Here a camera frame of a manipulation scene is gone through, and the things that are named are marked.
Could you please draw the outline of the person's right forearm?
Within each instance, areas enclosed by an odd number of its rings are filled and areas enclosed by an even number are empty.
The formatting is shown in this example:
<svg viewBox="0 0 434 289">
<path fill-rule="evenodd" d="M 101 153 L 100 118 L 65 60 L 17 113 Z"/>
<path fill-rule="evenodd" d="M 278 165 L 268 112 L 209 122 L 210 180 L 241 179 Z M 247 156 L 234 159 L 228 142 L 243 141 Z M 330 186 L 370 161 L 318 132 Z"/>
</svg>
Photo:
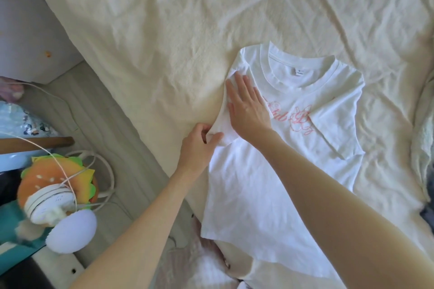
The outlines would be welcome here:
<svg viewBox="0 0 434 289">
<path fill-rule="evenodd" d="M 283 183 L 315 242 L 348 289 L 432 289 L 434 263 L 396 226 L 270 128 L 243 134 Z"/>
</svg>

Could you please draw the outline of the pale green blanket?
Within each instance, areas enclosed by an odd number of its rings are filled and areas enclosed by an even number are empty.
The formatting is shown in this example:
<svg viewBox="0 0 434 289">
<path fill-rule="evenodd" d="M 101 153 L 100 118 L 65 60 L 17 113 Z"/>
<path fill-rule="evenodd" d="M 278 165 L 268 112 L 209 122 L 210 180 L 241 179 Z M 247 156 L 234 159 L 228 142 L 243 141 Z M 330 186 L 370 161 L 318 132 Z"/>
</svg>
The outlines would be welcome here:
<svg viewBox="0 0 434 289">
<path fill-rule="evenodd" d="M 427 76 L 415 109 L 410 166 L 424 197 L 431 201 L 428 187 L 434 179 L 434 69 Z"/>
</svg>

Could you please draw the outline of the brown wooden stick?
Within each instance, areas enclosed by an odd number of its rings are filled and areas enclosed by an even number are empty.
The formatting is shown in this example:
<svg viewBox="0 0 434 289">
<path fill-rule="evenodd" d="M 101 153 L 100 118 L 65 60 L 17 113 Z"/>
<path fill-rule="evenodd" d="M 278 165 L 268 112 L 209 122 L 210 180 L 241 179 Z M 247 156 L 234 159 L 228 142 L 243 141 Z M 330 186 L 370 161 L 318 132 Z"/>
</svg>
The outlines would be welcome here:
<svg viewBox="0 0 434 289">
<path fill-rule="evenodd" d="M 73 137 L 0 138 L 0 155 L 63 148 L 74 144 Z"/>
</svg>

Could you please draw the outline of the cream bed sheet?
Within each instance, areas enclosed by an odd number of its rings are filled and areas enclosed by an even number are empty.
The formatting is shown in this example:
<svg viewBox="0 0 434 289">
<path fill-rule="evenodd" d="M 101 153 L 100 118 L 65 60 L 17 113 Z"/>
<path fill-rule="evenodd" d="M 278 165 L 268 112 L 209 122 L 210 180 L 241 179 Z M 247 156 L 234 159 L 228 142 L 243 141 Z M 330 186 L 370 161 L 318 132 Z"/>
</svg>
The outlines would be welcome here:
<svg viewBox="0 0 434 289">
<path fill-rule="evenodd" d="M 434 0 L 46 0 L 162 169 L 181 140 L 214 122 L 238 51 L 271 41 L 295 56 L 334 55 L 365 79 L 354 192 L 434 261 L 410 166 L 415 110 L 434 68 Z"/>
</svg>

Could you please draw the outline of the white oval lamp head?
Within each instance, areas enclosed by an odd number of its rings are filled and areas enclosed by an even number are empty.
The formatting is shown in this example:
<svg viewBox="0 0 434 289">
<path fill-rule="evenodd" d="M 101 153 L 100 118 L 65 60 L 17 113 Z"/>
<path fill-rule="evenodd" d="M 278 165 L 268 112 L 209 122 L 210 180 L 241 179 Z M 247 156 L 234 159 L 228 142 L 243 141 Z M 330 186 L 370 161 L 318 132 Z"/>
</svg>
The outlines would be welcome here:
<svg viewBox="0 0 434 289">
<path fill-rule="evenodd" d="M 91 210 L 79 210 L 57 223 L 46 237 L 46 246 L 58 254 L 72 254 L 95 236 L 97 218 Z"/>
</svg>

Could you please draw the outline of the person's right hand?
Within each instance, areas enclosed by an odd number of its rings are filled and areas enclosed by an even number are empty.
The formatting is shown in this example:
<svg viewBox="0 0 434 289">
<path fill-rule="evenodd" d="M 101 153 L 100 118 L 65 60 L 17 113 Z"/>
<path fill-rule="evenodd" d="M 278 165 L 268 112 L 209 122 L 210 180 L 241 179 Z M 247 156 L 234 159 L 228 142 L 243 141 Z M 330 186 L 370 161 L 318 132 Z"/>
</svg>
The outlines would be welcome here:
<svg viewBox="0 0 434 289">
<path fill-rule="evenodd" d="M 267 109 L 256 109 L 253 103 L 255 87 L 249 78 L 250 101 L 238 100 L 238 89 L 236 82 L 226 81 L 226 92 L 229 102 L 236 105 L 237 122 L 231 122 L 232 128 L 245 141 L 254 147 L 261 149 L 273 129 Z"/>
</svg>

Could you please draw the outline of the teal box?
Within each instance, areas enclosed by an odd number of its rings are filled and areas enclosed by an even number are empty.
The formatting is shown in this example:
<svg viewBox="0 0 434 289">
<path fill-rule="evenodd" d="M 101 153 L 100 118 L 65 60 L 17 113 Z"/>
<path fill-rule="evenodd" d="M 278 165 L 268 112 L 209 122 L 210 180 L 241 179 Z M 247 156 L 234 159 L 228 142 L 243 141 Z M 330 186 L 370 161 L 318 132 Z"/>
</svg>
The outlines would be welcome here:
<svg viewBox="0 0 434 289">
<path fill-rule="evenodd" d="M 46 245 L 50 229 L 30 222 L 17 200 L 0 206 L 0 275 Z"/>
</svg>

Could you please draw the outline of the white t-shirt with pink print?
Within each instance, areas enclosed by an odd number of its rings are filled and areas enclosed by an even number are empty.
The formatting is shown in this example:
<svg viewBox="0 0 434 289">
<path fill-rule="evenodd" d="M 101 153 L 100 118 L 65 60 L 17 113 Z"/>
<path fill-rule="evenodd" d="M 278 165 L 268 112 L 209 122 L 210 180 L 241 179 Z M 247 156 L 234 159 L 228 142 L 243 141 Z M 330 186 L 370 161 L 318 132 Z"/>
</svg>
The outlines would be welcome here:
<svg viewBox="0 0 434 289">
<path fill-rule="evenodd" d="M 318 168 L 353 190 L 364 151 L 356 135 L 360 71 L 335 58 L 301 58 L 272 42 L 242 48 L 227 79 L 246 75 L 268 107 L 272 128 Z M 207 138 L 224 133 L 209 164 L 202 221 L 207 239 L 233 244 L 257 260 L 340 280 L 309 234 L 265 158 L 233 130 L 224 96 Z"/>
</svg>

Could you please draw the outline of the pink fluffy garment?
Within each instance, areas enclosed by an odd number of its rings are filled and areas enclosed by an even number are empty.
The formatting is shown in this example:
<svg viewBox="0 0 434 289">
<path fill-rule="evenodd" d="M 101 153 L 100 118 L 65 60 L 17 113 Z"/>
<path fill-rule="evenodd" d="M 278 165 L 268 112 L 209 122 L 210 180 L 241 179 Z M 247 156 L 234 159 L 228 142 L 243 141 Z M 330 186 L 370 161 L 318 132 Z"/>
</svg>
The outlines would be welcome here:
<svg viewBox="0 0 434 289">
<path fill-rule="evenodd" d="M 164 253 L 155 274 L 154 289 L 252 289 L 229 275 L 217 245 L 200 236 L 201 223 L 191 219 L 191 240 Z"/>
</svg>

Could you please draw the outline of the white cabinet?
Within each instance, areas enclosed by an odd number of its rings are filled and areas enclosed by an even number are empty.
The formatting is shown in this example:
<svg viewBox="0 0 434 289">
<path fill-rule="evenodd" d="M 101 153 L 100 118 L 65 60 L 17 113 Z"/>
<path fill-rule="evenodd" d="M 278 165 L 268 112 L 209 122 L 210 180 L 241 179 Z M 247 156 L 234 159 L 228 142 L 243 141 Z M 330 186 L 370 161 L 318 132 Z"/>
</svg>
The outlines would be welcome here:
<svg viewBox="0 0 434 289">
<path fill-rule="evenodd" d="M 83 61 L 45 0 L 0 0 L 0 77 L 48 84 Z"/>
</svg>

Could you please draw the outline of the patterned plastic bag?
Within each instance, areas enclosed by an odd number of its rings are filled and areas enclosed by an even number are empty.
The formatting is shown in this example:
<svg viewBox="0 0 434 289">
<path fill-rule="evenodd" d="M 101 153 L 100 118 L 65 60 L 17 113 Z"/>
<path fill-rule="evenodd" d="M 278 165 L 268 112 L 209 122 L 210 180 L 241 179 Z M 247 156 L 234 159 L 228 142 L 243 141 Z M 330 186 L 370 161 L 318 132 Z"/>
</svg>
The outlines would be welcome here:
<svg viewBox="0 0 434 289">
<path fill-rule="evenodd" d="M 61 137 L 48 122 L 20 105 L 0 100 L 0 138 Z"/>
</svg>

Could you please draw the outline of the person's left forearm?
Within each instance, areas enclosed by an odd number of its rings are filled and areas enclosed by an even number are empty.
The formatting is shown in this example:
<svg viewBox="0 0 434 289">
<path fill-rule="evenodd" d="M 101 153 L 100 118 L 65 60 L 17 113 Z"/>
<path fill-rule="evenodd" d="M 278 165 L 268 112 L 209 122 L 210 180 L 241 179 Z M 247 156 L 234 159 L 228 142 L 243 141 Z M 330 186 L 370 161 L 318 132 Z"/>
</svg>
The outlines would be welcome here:
<svg viewBox="0 0 434 289">
<path fill-rule="evenodd" d="M 179 165 L 140 217 L 69 289 L 148 289 L 182 202 L 208 164 Z"/>
</svg>

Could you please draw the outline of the burger plush toy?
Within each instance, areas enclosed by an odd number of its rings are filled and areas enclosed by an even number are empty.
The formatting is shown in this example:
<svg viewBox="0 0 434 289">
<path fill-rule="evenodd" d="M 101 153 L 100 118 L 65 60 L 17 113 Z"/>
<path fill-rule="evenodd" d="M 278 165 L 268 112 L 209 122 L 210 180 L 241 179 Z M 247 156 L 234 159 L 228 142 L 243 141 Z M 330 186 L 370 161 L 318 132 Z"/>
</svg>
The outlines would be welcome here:
<svg viewBox="0 0 434 289">
<path fill-rule="evenodd" d="M 83 161 L 76 156 L 64 157 L 55 154 L 33 158 L 32 165 L 21 173 L 21 183 L 17 192 L 17 200 L 24 209 L 28 198 L 38 190 L 52 184 L 60 184 L 67 177 L 84 170 Z M 95 170 L 88 169 L 71 178 L 63 187 L 72 188 L 78 204 L 95 203 L 99 189 L 94 176 Z"/>
</svg>

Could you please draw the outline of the white round device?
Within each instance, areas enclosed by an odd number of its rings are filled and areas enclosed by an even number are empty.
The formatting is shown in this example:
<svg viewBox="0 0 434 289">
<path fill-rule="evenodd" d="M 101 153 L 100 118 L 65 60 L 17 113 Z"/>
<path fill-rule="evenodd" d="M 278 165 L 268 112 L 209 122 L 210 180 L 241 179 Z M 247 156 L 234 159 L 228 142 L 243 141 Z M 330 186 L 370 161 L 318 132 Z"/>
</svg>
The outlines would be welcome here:
<svg viewBox="0 0 434 289">
<path fill-rule="evenodd" d="M 36 225 L 54 227 L 76 210 L 76 196 L 65 184 L 51 184 L 33 193 L 24 204 L 24 213 Z"/>
</svg>

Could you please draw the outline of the white furniture panel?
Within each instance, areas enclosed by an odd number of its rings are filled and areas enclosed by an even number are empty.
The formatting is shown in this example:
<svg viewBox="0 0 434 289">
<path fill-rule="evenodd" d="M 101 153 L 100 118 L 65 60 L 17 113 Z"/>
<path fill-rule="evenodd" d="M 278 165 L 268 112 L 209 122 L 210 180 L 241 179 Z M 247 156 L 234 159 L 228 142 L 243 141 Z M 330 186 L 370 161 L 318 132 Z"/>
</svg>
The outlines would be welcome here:
<svg viewBox="0 0 434 289">
<path fill-rule="evenodd" d="M 57 254 L 47 247 L 41 248 L 31 258 L 55 289 L 69 289 L 85 270 L 74 254 Z"/>
</svg>

